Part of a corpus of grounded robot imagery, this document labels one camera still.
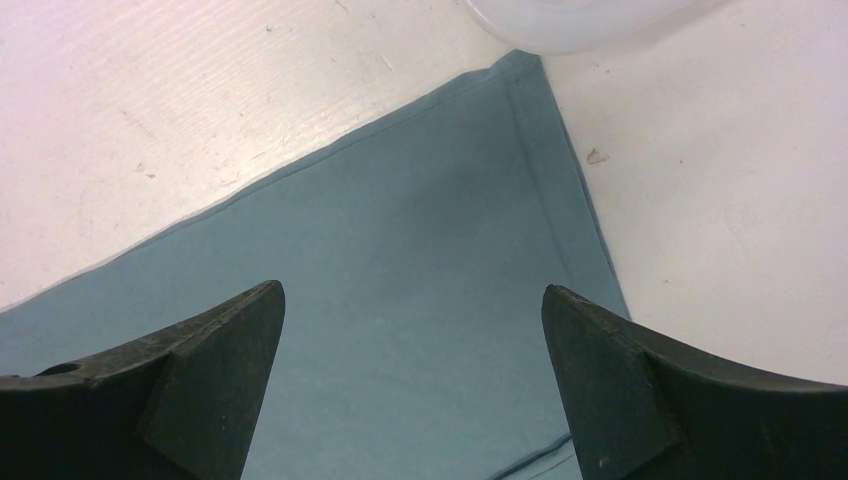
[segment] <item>black plastic jaw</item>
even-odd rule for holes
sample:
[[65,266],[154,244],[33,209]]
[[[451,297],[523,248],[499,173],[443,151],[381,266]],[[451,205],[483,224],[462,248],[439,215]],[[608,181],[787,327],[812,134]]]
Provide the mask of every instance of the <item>black plastic jaw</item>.
[[848,387],[716,357],[564,287],[542,319],[584,480],[848,478]]
[[0,377],[0,478],[237,480],[285,314],[279,282],[119,347]]

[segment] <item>white table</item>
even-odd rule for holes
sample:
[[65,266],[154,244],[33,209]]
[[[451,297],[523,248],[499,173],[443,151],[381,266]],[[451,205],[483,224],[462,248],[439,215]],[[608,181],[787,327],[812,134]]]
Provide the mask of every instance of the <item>white table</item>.
[[[848,384],[846,24],[709,0],[546,59],[637,322]],[[0,308],[508,50],[454,0],[4,2]]]

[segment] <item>blue cloth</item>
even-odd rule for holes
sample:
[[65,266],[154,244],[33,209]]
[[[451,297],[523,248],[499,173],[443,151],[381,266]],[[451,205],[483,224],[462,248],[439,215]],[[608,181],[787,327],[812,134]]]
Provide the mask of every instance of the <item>blue cloth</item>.
[[[0,314],[0,372],[266,279],[288,311],[246,480],[488,478],[568,431],[545,287],[626,313],[542,65],[514,52]],[[515,478],[579,478],[566,450]]]

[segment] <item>translucent container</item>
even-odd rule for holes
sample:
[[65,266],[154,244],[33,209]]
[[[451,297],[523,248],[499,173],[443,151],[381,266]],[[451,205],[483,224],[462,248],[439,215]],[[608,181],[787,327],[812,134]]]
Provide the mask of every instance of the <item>translucent container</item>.
[[463,0],[486,31],[530,53],[588,50],[694,0]]

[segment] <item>scratch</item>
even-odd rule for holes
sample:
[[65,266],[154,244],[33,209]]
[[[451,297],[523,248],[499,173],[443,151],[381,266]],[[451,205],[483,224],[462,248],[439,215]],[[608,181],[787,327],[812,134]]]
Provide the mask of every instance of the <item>scratch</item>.
[[121,113],[124,115],[124,118],[127,120],[127,123],[138,127],[148,138],[156,138],[156,135],[153,134],[153,131],[147,128],[147,125],[141,123],[141,120],[135,118],[132,114],[130,114],[130,112],[121,109]]
[[385,55],[383,55],[382,53],[380,54],[380,60],[382,60],[382,61],[383,61],[383,63],[385,63],[385,64],[386,64],[386,66],[387,66],[387,67],[389,67],[389,70],[391,70],[392,72],[394,72],[394,71],[395,71],[395,67],[393,67],[393,66],[392,66],[392,64],[391,64],[391,63],[389,63],[389,60],[388,60],[388,59],[386,58],[386,56],[385,56]]
[[222,182],[221,182],[221,186],[222,186],[222,187],[226,187],[226,186],[232,185],[232,184],[234,184],[234,183],[238,182],[238,179],[239,179],[240,177],[241,177],[241,172],[240,172],[240,171],[238,171],[238,170],[236,170],[236,176],[235,176],[235,177],[233,177],[231,180],[224,180],[224,181],[222,181]]
[[345,7],[342,2],[340,2],[339,0],[333,0],[333,1],[336,2],[336,5],[341,7],[341,9],[344,10],[346,14],[350,15],[350,10],[348,10],[347,7]]
[[739,231],[739,228],[736,225],[736,222],[730,218],[729,208],[725,208],[722,211],[722,220],[724,220],[724,225],[727,227],[727,231],[730,232],[730,236],[733,237],[733,240],[739,245],[739,248],[742,249],[742,254],[745,257],[750,257],[751,255],[748,253],[748,247],[742,239],[742,235]]

